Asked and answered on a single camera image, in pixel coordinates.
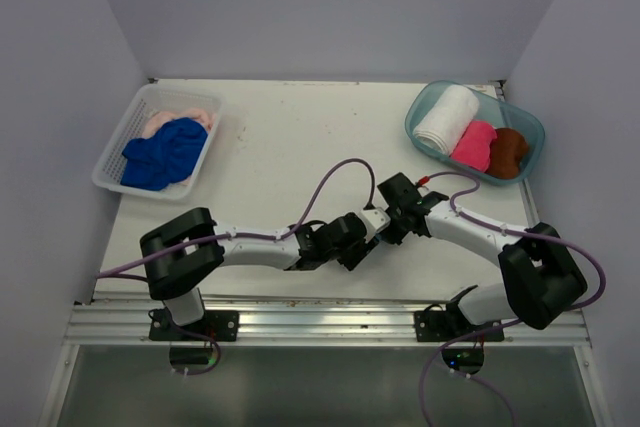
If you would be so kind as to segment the white towel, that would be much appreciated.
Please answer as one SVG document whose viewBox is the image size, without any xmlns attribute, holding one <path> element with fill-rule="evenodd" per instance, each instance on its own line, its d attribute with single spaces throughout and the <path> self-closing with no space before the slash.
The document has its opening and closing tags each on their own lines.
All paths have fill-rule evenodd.
<svg viewBox="0 0 640 427">
<path fill-rule="evenodd" d="M 412 129 L 412 134 L 429 148 L 449 156 L 478 110 L 479 100 L 469 88 L 448 86 Z"/>
</svg>

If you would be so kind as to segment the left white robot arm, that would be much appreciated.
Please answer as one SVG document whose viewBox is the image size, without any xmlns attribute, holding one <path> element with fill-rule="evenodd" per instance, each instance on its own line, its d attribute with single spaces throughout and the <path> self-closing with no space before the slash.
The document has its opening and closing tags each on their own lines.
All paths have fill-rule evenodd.
<svg viewBox="0 0 640 427">
<path fill-rule="evenodd" d="M 175 331 L 193 340 L 208 326 L 199 284 L 215 269 L 260 266 L 313 271 L 336 261 L 352 270 L 389 225 L 382 209 L 368 207 L 329 223 L 243 231 L 215 222 L 206 208 L 194 208 L 145 234 L 139 245 L 151 298 L 162 302 Z"/>
</svg>

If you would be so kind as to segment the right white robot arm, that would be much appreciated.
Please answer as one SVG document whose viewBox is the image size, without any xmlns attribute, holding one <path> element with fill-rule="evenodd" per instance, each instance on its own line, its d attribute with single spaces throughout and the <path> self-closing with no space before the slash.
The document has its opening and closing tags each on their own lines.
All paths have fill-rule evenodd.
<svg viewBox="0 0 640 427">
<path fill-rule="evenodd" d="M 435 312 L 433 323 L 454 338 L 468 339 L 484 326 L 511 319 L 543 330 L 587 291 L 567 244 L 548 224 L 499 226 L 482 216 L 473 222 L 449 197 L 434 191 L 421 194 L 402 173 L 379 184 L 378 190 L 390 217 L 380 233 L 385 242 L 398 245 L 409 233 L 435 238 L 499 268 L 499 283 L 468 287 Z"/>
</svg>

